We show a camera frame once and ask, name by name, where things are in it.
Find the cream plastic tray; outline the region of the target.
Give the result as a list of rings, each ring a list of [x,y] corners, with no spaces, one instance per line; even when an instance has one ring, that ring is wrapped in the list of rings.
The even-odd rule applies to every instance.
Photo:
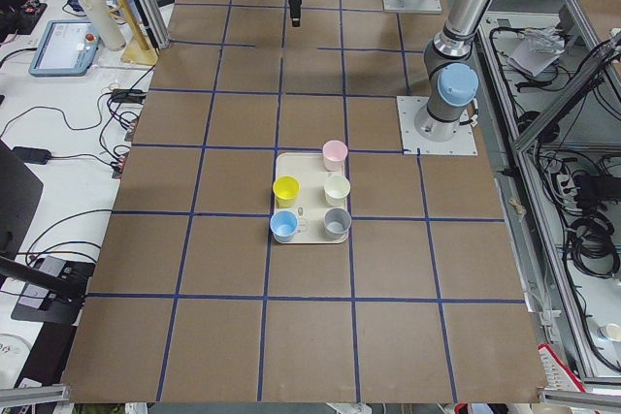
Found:
[[[292,241],[284,244],[337,244],[343,239],[328,239],[324,231],[324,215],[327,210],[334,208],[325,200],[323,185],[330,175],[343,175],[340,172],[329,172],[323,164],[320,153],[284,152],[276,162],[276,178],[284,175],[294,176],[300,183],[300,192],[293,207],[279,208],[274,200],[274,213],[289,210],[298,218],[297,234]],[[338,206],[346,210],[346,202]]]

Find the grey cup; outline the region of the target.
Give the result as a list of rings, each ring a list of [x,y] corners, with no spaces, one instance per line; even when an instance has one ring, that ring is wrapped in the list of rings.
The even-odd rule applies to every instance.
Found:
[[[352,224],[350,214],[343,208],[334,207],[326,211],[323,225],[328,239],[337,240],[347,236]]]

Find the blue teach pendant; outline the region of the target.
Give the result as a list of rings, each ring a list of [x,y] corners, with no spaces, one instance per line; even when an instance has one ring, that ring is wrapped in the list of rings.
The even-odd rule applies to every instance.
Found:
[[[80,77],[93,63],[100,38],[90,21],[51,20],[28,73],[33,77]]]

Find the wooden mug tree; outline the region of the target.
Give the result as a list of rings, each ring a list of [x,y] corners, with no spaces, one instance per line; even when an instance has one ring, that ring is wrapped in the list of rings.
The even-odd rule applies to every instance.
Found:
[[[128,0],[116,0],[125,23],[130,27],[132,37],[124,52],[121,61],[124,63],[153,66],[157,62],[157,52],[147,40],[139,21],[130,7]]]

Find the pale green cup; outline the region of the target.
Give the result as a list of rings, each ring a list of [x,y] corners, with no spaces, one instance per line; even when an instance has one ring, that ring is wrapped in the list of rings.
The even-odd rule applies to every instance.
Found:
[[[324,182],[323,189],[329,206],[343,206],[350,194],[350,182],[343,175],[330,175]]]

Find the pink cup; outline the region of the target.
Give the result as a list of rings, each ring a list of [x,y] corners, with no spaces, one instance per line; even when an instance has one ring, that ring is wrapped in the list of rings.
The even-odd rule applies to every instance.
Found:
[[[322,146],[323,164],[329,172],[340,172],[348,155],[348,147],[339,140],[331,140]]]

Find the white tall bottle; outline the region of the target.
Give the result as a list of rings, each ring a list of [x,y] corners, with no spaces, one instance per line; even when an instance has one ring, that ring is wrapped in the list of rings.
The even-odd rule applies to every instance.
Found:
[[[114,21],[106,0],[78,0],[78,2],[104,46],[110,50],[123,49],[126,45],[124,36]]]

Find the yellow cup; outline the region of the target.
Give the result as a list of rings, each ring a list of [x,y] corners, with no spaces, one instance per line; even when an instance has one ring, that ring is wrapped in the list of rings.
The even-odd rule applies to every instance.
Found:
[[[279,208],[293,207],[299,192],[300,183],[294,176],[280,176],[273,183],[273,194]]]

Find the blue cup on tray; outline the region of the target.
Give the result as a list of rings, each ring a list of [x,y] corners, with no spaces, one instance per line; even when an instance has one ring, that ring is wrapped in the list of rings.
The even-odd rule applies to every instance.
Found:
[[[292,241],[297,234],[298,218],[289,210],[275,212],[270,219],[270,230],[276,241]]]

